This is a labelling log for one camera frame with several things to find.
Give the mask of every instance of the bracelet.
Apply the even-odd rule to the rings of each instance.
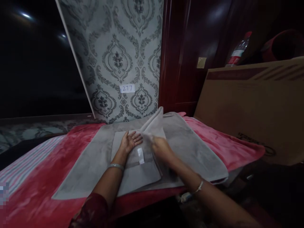
[[[197,190],[194,192],[194,193],[192,193],[192,194],[195,194],[195,193],[197,193],[199,190],[202,190],[202,185],[203,185],[203,181],[200,183],[200,185],[199,185],[199,187],[197,188]]]
[[[110,164],[108,166],[108,168],[111,168],[111,167],[119,168],[119,169],[121,169],[121,171],[124,171],[124,167],[122,165],[119,165],[119,164],[113,163],[113,164]]]

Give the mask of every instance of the dark wooden wall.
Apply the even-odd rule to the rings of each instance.
[[[159,106],[193,116],[209,68],[223,67],[247,32],[255,0],[165,0]],[[197,69],[206,57],[204,69]]]

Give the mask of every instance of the towel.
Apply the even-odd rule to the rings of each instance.
[[[165,115],[162,112],[161,107],[152,117],[102,126],[52,198],[64,200],[87,197],[110,164],[127,130],[131,132],[138,129],[144,137],[144,143],[130,153],[118,196],[132,191],[183,185],[170,169],[155,159],[151,148],[152,135],[166,137],[176,155],[206,180],[226,178],[228,171],[223,162],[188,127],[183,118],[175,112]],[[143,150],[143,164],[139,162],[139,148]]]

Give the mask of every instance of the striped fabric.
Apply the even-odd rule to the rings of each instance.
[[[53,151],[64,137],[65,135],[48,139],[0,172],[0,183],[9,183],[9,195],[16,191],[27,176]]]

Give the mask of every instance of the hand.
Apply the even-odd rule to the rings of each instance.
[[[143,142],[143,137],[140,134],[135,133],[136,131],[129,134],[129,131],[127,131],[123,135],[118,151],[121,151],[124,154],[128,155],[135,146]]]
[[[165,138],[153,137],[152,148],[156,157],[167,164],[176,157]]]

